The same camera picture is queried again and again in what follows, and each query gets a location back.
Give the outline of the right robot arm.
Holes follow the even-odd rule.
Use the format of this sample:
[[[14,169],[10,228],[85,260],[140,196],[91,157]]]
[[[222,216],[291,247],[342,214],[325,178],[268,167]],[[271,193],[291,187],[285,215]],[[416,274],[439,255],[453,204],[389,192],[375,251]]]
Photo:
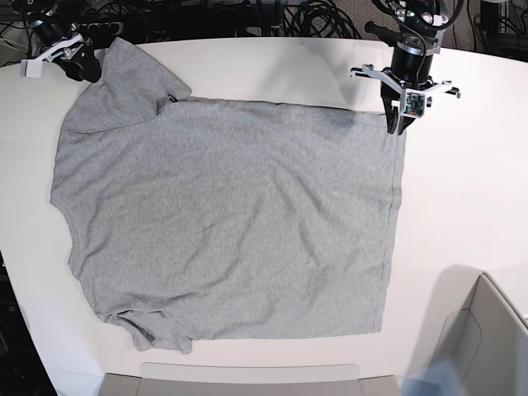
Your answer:
[[[21,61],[21,76],[39,78],[45,63],[59,66],[65,75],[78,82],[97,82],[101,65],[92,39],[79,24],[59,12],[56,1],[10,1],[11,9],[22,17],[27,35],[40,41],[38,56],[29,54]]]

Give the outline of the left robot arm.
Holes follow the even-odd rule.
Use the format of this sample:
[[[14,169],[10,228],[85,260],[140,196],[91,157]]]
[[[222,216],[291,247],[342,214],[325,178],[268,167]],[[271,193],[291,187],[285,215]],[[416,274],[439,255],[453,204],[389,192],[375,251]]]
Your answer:
[[[391,16],[399,30],[369,21],[365,31],[393,49],[390,66],[376,70],[365,64],[352,68],[352,77],[380,81],[380,97],[389,134],[401,135],[415,120],[425,115],[436,94],[460,97],[451,81],[434,82],[430,76],[432,60],[441,52],[444,31],[454,25],[464,3],[448,14],[443,1],[374,1],[384,14]]]

